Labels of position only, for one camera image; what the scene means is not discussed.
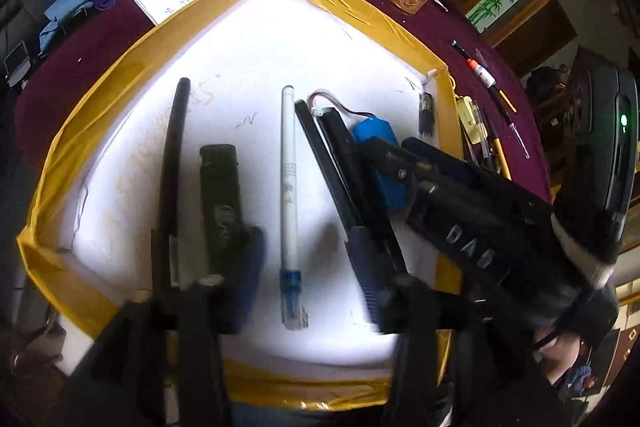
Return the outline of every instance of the black device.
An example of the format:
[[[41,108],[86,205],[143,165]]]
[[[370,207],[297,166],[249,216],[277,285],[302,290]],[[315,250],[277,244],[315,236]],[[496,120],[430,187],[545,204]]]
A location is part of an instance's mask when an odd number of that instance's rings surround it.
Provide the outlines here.
[[[24,41],[19,42],[4,58],[4,70],[6,71],[6,83],[9,87],[14,87],[29,73],[31,58]]]
[[[244,230],[236,148],[230,144],[204,145],[200,157],[209,272],[227,277],[236,264],[236,242],[241,240]]]
[[[351,203],[363,225],[371,231],[377,250],[388,253],[397,272],[406,273],[402,250],[389,222],[385,202],[372,171],[360,161],[356,140],[333,107],[323,110],[322,115],[318,116],[318,126],[329,146]]]
[[[411,187],[407,223],[478,281],[495,306],[520,327],[554,324],[581,286],[551,230],[551,206],[494,172],[418,142],[406,140],[401,148],[371,138],[360,153]]]
[[[580,47],[568,89],[572,101],[564,130],[573,142],[554,214],[577,243],[571,253],[574,263],[598,287],[618,257],[636,171],[636,81],[628,71]]]

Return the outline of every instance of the table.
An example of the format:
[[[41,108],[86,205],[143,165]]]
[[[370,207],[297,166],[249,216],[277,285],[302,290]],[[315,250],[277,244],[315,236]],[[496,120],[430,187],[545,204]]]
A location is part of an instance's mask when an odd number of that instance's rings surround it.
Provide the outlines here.
[[[366,1],[404,26],[449,65],[456,81],[456,92],[477,100],[495,124],[513,180],[548,201],[548,168],[524,88],[476,29],[446,1],[449,12],[428,2],[413,16],[400,11],[388,0]],[[152,27],[133,0],[121,0],[70,36],[34,73],[15,107],[18,145],[29,165],[36,169],[43,165],[53,137],[76,103],[101,74]],[[451,47],[453,38],[471,54],[476,48],[481,52],[498,86],[518,109],[513,120],[529,150],[530,159],[524,157],[516,137],[500,119],[487,90]]]

